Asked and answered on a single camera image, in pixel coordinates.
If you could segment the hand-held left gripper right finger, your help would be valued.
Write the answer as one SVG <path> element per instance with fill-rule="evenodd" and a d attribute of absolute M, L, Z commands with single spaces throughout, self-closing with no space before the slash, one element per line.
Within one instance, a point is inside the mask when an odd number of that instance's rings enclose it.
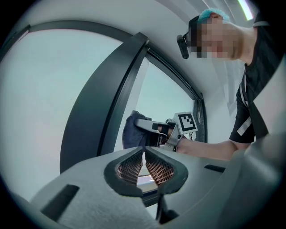
<path fill-rule="evenodd" d="M 156 220 L 183 215 L 214 186 L 229 161 L 194 157 L 157 147 L 145 148 L 146 167 L 158 186 Z"/>

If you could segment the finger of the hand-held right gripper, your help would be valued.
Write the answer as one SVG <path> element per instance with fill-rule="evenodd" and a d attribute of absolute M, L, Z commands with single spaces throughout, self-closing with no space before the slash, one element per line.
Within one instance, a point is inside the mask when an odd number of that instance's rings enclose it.
<path fill-rule="evenodd" d="M 167 123 L 147 120 L 147 119 L 136 119 L 135 120 L 135 126 L 141 129 L 144 129 L 149 132 L 158 133 L 158 134 L 164 134 L 163 132 L 160 132 L 158 127 L 161 126 L 161 130 L 163 130 L 163 127 L 167 128 L 167 131 L 165 134 L 168 133 L 168 130 L 174 129 L 176 123 L 172 120 Z"/>

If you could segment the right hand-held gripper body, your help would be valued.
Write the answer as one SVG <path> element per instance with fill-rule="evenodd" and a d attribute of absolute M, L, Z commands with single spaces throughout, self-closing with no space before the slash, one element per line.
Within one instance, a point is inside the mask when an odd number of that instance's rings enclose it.
<path fill-rule="evenodd" d="M 198 130 L 191 112 L 175 113 L 173 119 L 168 119 L 166 123 L 172 129 L 172 133 L 164 145 L 164 149 L 168 151 L 176 151 L 177 144 L 185 134 L 191 134 Z"/>

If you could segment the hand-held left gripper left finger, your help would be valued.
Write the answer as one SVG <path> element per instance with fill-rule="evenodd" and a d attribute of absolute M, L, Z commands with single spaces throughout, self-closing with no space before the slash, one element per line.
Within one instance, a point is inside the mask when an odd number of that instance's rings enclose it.
<path fill-rule="evenodd" d="M 142 191 L 118 172 L 137 178 L 142 148 L 130 148 L 79 162 L 46 184 L 31 204 L 69 229 L 158 229 L 142 202 Z"/>

